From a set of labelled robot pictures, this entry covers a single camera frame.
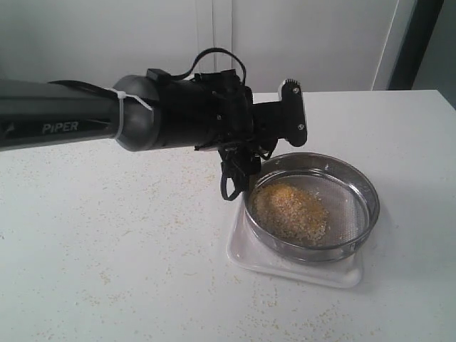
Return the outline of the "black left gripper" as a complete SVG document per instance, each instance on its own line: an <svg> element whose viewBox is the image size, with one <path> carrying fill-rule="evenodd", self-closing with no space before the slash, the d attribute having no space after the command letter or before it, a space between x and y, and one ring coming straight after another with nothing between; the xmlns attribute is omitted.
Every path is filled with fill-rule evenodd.
<svg viewBox="0 0 456 342"><path fill-rule="evenodd" d="M217 104L217 134L209 147L231 151L245 148L268 160L278 140L285 137L282 103L254 103L251 88L233 69L211 73L209 88Z"/></svg>

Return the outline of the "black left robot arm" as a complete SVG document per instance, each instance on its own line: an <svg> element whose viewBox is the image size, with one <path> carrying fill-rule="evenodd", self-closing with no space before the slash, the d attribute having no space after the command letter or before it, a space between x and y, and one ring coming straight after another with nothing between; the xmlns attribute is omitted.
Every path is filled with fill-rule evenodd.
<svg viewBox="0 0 456 342"><path fill-rule="evenodd" d="M254 104L233 70L177 79L159 69L105 89L78 81L1 82L1 149L114 139L131 152L192 146L270 153L277 103Z"/></svg>

